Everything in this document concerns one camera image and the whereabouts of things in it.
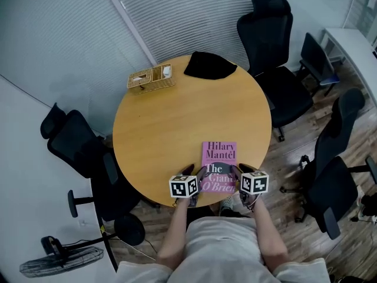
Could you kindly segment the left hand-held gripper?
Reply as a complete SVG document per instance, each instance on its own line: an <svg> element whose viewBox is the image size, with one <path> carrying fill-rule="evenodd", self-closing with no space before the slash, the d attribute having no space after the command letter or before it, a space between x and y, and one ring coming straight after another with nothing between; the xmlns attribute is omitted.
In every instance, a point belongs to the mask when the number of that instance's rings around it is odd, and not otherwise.
<svg viewBox="0 0 377 283"><path fill-rule="evenodd" d="M207 173L207 167L203 166L196 176L191 176L194 168L195 165L190 164L169 180L170 195L175 198L175 203L179 199L190 199L190 208L195 208L197 205L199 192L202 190L201 184Z"/></svg>

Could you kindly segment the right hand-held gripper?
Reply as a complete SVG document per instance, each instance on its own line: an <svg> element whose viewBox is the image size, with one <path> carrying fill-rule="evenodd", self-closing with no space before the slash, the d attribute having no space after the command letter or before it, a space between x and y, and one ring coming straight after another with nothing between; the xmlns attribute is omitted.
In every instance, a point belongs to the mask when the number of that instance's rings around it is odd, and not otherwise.
<svg viewBox="0 0 377 283"><path fill-rule="evenodd" d="M256 168L245 163L239 163L239 167L231 165L230 168L243 206L253 210L260 195L269 190L269 175L257 172Z"/></svg>

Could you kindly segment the pink book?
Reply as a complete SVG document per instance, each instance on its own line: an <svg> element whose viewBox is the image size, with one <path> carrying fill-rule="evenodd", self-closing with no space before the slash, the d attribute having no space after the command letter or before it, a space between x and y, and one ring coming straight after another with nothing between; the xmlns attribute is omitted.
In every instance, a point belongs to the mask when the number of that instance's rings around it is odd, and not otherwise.
<svg viewBox="0 0 377 283"><path fill-rule="evenodd" d="M209 193L234 193L236 179L231 166L236 165L236 142L205 141L202 145L201 166L206 174L201 188Z"/></svg>

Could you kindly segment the person's right forearm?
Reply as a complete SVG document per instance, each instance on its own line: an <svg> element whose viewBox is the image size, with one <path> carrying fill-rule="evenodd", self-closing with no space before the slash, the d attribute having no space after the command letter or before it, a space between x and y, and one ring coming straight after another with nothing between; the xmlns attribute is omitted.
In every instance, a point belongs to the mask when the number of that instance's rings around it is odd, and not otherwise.
<svg viewBox="0 0 377 283"><path fill-rule="evenodd" d="M262 199L256 201L253 211L260 253L269 271L273 272L290 262L288 250Z"/></svg>

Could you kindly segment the person's left forearm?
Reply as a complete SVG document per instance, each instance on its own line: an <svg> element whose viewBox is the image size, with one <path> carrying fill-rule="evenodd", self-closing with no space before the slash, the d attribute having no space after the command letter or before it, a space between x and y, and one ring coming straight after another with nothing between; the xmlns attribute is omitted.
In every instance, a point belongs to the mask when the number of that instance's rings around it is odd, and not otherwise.
<svg viewBox="0 0 377 283"><path fill-rule="evenodd" d="M189 204L189 198L178 200L167 233L158 250L156 263L164 265L171 270L175 270L183 261Z"/></svg>

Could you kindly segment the person's shoe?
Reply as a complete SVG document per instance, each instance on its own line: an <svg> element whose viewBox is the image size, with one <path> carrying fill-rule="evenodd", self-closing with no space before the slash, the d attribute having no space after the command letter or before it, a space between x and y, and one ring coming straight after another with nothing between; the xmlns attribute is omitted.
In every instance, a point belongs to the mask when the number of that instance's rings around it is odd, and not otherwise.
<svg viewBox="0 0 377 283"><path fill-rule="evenodd" d="M233 213L234 200L232 196L221 201L219 216L229 216Z"/></svg>

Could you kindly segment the person's grey shirt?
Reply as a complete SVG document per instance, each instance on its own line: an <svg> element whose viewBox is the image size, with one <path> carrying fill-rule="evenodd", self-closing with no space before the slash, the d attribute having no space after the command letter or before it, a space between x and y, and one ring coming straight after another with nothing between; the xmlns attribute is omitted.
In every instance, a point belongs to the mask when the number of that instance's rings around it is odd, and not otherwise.
<svg viewBox="0 0 377 283"><path fill-rule="evenodd" d="M185 256L175 269L122 261L115 283L330 283L324 259L264 265L252 218L205 217L186 232Z"/></svg>

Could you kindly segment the dark grey office chair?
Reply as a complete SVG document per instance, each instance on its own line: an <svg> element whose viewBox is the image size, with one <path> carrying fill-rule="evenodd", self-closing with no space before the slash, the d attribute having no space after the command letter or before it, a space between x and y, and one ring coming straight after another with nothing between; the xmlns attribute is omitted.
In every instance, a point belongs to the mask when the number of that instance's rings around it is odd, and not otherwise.
<svg viewBox="0 0 377 283"><path fill-rule="evenodd" d="M329 122L316 141L314 159L309 160L307 155L300 159L303 170L299 187L280 188L282 193L303 196L303 216L295 218L295 222L302 223L310 215L330 239L340 235L338 221L358 198L352 174L369 172L377 184L377 164L373 158L367 157L363 166L347 167L340 157L347 149L358 112L364 105L365 98L358 88L351 88L339 96L333 104Z"/></svg>

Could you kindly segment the wicker tissue basket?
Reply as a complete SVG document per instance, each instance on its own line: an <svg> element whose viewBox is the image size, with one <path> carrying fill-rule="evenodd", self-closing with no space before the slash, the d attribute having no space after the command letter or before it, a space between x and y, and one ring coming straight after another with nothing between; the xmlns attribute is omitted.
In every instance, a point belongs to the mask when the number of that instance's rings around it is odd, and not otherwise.
<svg viewBox="0 0 377 283"><path fill-rule="evenodd" d="M160 90L175 85L173 81L173 68L170 78L163 78L161 67L164 65L158 65L152 68L141 70L132 73L128 77L127 90L133 94L143 94L150 91ZM134 77L145 75L145 78L138 81L133 81Z"/></svg>

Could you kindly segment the black cloth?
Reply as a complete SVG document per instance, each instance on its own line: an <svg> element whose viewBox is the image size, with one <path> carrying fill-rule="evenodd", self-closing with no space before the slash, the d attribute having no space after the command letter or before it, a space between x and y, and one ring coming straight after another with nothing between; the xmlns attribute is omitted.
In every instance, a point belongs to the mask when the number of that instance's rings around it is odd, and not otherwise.
<svg viewBox="0 0 377 283"><path fill-rule="evenodd" d="M219 80L232 75L236 69L236 64L219 55L195 51L191 55L184 74L207 80Z"/></svg>

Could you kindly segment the black mesh office chair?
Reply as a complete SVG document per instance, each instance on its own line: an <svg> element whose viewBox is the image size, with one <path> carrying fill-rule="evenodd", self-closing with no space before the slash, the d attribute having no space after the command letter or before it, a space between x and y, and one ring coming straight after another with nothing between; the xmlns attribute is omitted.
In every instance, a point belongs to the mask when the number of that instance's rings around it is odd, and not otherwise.
<svg viewBox="0 0 377 283"><path fill-rule="evenodd" d="M97 216L112 221L130 213L139 203L141 195L122 174L114 150L95 135L79 111L65 113L54 104L40 131L53 155L90 180L91 197L76 198L72 190L68 192L72 217L78 216L78 205L93 203Z"/></svg>

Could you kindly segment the black bag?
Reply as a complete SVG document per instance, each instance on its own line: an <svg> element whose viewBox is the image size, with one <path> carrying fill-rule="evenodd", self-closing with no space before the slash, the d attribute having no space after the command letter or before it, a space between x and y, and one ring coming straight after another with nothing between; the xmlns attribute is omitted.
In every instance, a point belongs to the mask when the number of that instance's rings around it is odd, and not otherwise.
<svg viewBox="0 0 377 283"><path fill-rule="evenodd" d="M373 195L365 195L361 199L363 216L377 216L377 192Z"/></svg>

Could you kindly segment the black office chair tall headrest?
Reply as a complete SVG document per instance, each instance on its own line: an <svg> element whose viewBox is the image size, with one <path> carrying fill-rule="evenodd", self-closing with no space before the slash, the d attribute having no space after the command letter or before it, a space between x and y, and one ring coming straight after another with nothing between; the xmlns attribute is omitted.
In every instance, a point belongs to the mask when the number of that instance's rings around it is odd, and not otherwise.
<svg viewBox="0 0 377 283"><path fill-rule="evenodd" d="M293 15L287 0L252 0L253 12L237 22L249 60L248 73L262 88L270 106L272 127L282 128L305 114L313 99L302 82L285 67L289 59Z"/></svg>

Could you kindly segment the dark chair with blue seat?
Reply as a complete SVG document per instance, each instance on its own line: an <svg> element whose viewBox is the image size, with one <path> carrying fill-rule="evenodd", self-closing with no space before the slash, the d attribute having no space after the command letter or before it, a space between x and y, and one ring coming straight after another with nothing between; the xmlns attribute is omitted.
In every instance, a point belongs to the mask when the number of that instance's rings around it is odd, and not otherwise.
<svg viewBox="0 0 377 283"><path fill-rule="evenodd" d="M312 97L324 86L329 86L324 93L326 97L334 88L340 79L331 64L325 50L310 34L306 33L301 50L300 69L296 74L299 81L302 81L307 75L311 75L317 82L317 87L312 92Z"/></svg>

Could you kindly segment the white desk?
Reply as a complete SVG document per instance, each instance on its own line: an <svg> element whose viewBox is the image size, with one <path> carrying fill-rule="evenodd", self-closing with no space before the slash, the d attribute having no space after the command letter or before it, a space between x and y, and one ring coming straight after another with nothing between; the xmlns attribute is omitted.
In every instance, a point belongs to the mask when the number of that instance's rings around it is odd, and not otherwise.
<svg viewBox="0 0 377 283"><path fill-rule="evenodd" d="M358 29L325 28L321 46L334 43L350 62L377 108L377 57L375 50Z"/></svg>

